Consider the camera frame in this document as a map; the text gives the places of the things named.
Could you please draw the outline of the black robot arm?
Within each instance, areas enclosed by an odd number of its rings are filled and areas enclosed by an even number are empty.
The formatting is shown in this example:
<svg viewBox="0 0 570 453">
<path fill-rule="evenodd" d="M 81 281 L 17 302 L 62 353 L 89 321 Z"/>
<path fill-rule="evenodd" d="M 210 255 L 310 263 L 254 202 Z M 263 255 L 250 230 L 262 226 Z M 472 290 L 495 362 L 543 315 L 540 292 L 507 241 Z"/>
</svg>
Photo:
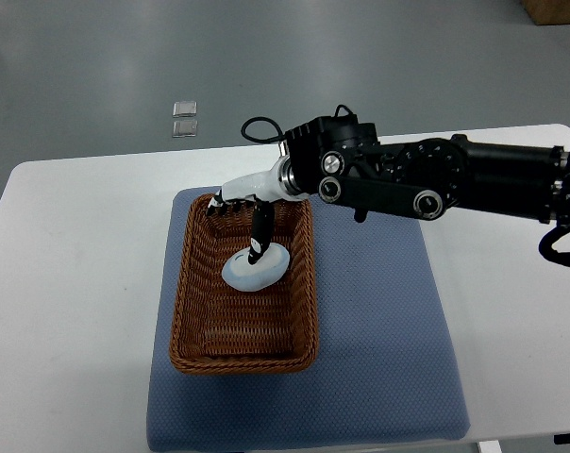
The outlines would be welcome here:
<svg viewBox="0 0 570 453">
<path fill-rule="evenodd" d="M 346 106 L 274 137 L 280 156 L 265 172 L 224 183 L 208 212 L 253 208 L 250 264 L 266 253 L 274 204 L 312 194 L 354 210 L 431 221 L 451 208 L 535 219 L 551 224 L 541 256 L 570 267 L 570 252 L 555 243 L 570 233 L 570 148 L 476 143 L 463 134 L 383 144 L 371 123 Z"/>
</svg>

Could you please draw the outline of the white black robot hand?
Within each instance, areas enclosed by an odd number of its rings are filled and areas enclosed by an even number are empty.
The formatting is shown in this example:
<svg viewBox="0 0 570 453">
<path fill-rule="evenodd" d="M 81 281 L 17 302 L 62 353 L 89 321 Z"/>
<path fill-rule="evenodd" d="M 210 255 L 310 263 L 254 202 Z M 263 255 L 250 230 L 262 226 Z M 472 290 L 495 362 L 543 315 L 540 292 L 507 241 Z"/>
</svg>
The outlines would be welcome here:
<svg viewBox="0 0 570 453">
<path fill-rule="evenodd" d="M 272 240 L 272 204 L 279 200 L 294 201 L 293 189 L 286 185 L 286 174 L 290 159 L 281 157 L 267 171 L 240 176 L 222 185 L 210 199 L 206 215 L 215 211 L 219 216 L 225 215 L 229 204 L 233 212 L 239 212 L 242 203 L 247 210 L 253 208 L 251 239 L 248 262 L 256 264 L 268 250 Z"/>
</svg>

